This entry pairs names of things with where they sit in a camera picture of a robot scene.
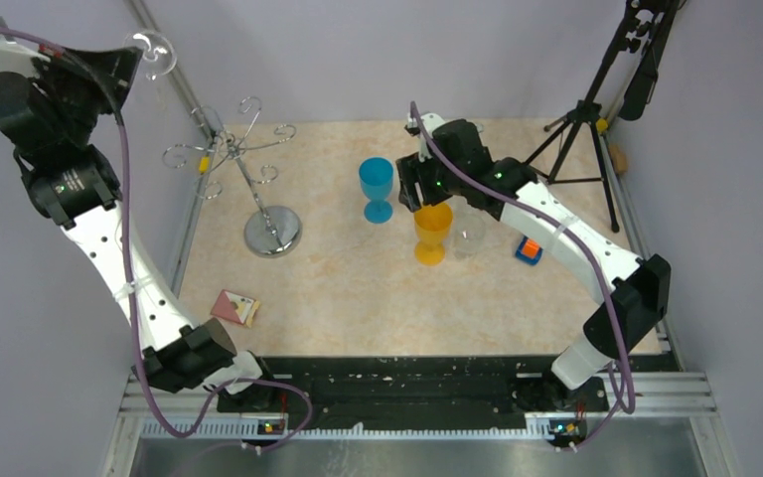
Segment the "blue plastic wine glass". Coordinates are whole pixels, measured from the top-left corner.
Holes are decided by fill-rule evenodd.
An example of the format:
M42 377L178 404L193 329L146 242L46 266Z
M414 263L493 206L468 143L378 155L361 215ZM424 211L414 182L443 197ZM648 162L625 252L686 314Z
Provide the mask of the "blue plastic wine glass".
M359 168L362 192L368 202L364 217L372 224L384 224L392 217L392 205L387 198L392 190L393 167L382 157L366 159Z

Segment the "clear stemmed wine glass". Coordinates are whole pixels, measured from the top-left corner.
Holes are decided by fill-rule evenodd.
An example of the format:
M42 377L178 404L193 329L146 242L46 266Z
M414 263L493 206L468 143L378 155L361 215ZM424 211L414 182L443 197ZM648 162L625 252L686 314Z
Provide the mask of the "clear stemmed wine glass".
M177 53L172 43L159 31L139 30L128 35L123 46L140 50L139 70L148 80L168 75L177 65Z

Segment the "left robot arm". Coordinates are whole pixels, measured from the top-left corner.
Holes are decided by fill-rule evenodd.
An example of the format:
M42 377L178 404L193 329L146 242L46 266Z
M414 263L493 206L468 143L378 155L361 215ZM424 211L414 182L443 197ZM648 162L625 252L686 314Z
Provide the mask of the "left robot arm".
M278 383L219 320L199 322L182 307L126 215L112 166L90 143L99 117L121 109L140 58L135 47L0 46L0 132L34 208L89 259L135 332L141 381L169 393L219 389L267 410Z

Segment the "orange plastic wine glass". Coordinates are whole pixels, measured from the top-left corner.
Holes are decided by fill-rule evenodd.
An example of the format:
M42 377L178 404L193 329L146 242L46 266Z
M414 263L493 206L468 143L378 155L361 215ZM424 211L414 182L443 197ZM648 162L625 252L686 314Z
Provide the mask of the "orange plastic wine glass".
M423 265L439 264L445 257L444 241L453 222L453 212L446 203L424 206L413 214L417 244L414 255Z

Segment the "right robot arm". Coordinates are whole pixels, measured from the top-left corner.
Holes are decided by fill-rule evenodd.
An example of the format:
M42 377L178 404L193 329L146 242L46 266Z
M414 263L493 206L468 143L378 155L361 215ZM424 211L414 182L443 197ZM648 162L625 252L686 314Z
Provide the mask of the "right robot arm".
M540 245L597 303L542 383L550 406L571 408L590 378L624 361L665 317L670 264L657 254L641 258L597 232L556 198L531 166L513 157L493 160L476 124L426 113L410 116L405 129L418 138L419 149L396 162L403 205L417 212L462 198Z

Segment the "chrome wine glass rack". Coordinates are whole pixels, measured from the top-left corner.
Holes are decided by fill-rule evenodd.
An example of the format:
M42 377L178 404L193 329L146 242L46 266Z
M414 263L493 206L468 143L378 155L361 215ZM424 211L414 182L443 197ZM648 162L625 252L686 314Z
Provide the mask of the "chrome wine glass rack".
M250 114L251 119L244 133L235 134L228 130L216 109L198 105L191 110L190 115L212 132L211 143L206 146L175 144L163 152L161 160L163 165L170 169L182 169L195 162L198 169L195 194L202 201L215 199L224 190L221 182L208 182L206 179L225 164L235 165L256 206L255 212L243 227L244 244L256 256L276 258L290 252L299 244L303 232L302 222L299 216L286 206L267 206L259 194L259 187L278 178L278 168L272 164L264 164L254 175L245 162L245 156L251 151L271 148L292 140L297 129L292 124L279 124L272 131L276 137L274 141L253 145L249 138L261 112L262 101L259 97L251 95L242 99L238 105L238 113Z

